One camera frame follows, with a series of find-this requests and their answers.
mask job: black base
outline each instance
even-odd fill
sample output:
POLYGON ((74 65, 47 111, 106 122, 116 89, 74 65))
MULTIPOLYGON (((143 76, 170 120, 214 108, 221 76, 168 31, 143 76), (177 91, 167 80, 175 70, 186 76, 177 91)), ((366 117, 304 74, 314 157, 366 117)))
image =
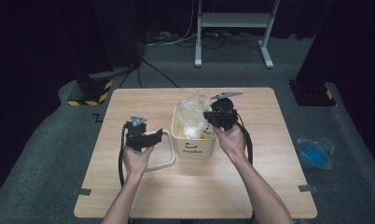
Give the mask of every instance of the black base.
POLYGON ((335 106, 336 101, 332 93, 325 85, 312 85, 297 83, 295 80, 289 80, 289 86, 292 89, 298 105, 305 106, 335 106))
POLYGON ((92 81, 92 91, 82 91, 78 84, 72 89, 68 97, 69 105, 101 105, 104 103, 112 80, 101 79, 92 81))

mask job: person's left arm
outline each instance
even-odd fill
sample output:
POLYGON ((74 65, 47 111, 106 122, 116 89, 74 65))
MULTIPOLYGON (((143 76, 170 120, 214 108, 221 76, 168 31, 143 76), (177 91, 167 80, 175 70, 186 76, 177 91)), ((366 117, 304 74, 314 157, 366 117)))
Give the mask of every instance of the person's left arm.
POLYGON ((127 147, 123 160, 127 169, 127 177, 118 196, 109 207, 103 223, 127 223, 132 210, 132 202, 147 168, 150 153, 154 147, 148 147, 144 152, 137 152, 127 147))

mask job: logo on bin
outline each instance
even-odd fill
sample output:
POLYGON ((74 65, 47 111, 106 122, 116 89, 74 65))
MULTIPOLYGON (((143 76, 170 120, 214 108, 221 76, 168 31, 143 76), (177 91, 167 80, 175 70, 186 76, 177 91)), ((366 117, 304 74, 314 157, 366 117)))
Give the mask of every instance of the logo on bin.
POLYGON ((183 150, 183 152, 185 152, 185 153, 202 153, 202 151, 201 150, 197 150, 197 149, 195 149, 195 148, 197 148, 198 146, 191 146, 190 145, 190 143, 185 143, 185 148, 186 149, 184 149, 183 150))

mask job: person's right arm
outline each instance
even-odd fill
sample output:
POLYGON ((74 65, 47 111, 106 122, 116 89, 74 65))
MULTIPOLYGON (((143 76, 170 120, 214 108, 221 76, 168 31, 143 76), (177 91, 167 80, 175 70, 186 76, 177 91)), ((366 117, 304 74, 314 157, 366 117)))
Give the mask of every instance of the person's right arm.
POLYGON ((285 204, 244 155, 243 132, 236 124, 224 132, 214 127, 219 144, 240 174, 259 223, 293 223, 285 204))

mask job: blue plastic bag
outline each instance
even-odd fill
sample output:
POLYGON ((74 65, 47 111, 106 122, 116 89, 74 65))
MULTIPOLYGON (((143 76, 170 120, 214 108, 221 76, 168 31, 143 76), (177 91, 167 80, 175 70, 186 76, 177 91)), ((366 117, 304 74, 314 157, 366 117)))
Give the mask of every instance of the blue plastic bag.
POLYGON ((328 139, 305 139, 298 140, 298 157, 301 165, 305 167, 332 169, 333 143, 328 139))

